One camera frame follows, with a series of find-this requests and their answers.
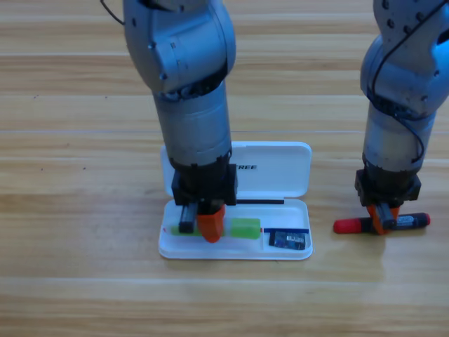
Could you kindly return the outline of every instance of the red marker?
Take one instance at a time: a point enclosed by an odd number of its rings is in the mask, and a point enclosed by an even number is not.
[[[405,214],[398,217],[397,224],[389,230],[416,230],[430,225],[430,216],[427,213]],[[334,223],[334,232],[337,234],[371,233],[373,229],[372,218],[355,218],[337,220]]]

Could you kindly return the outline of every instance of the case lid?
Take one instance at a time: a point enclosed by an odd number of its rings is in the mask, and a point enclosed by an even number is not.
[[[165,146],[161,150],[167,194],[175,170]],[[309,187],[311,148],[301,142],[232,142],[231,164],[237,165],[238,199],[301,197]]]

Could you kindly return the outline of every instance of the black strip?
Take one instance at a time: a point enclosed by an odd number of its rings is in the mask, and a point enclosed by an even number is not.
[[[287,232],[294,234],[310,234],[307,228],[264,228],[264,233]]]
[[[237,204],[258,204],[258,205],[284,205],[285,201],[283,199],[279,199],[279,200],[269,200],[269,199],[265,199],[265,200],[259,200],[259,199],[239,199],[237,200]]]

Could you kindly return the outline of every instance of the red object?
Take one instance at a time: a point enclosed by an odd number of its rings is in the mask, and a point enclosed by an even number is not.
[[[334,222],[334,232],[337,234],[358,234],[362,233],[361,219],[344,219]]]
[[[196,216],[198,230],[204,239],[211,244],[218,242],[223,234],[223,218],[225,217],[225,206],[215,214]]]
[[[403,214],[397,218],[398,224],[391,230],[414,230],[430,225],[430,215],[427,213]],[[337,220],[334,222],[334,232],[337,234],[379,233],[372,218],[355,218]]]

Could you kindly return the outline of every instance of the metal cylinder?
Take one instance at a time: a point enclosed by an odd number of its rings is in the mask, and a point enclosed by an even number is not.
[[[435,116],[436,112],[419,121],[405,121],[421,138],[424,154],[429,144]],[[415,161],[420,153],[420,144],[410,130],[370,104],[363,146],[364,157],[370,164],[390,172],[417,172],[424,161],[424,155]]]
[[[231,151],[231,133],[223,81],[214,91],[188,100],[154,95],[168,157],[178,165],[213,164]]]

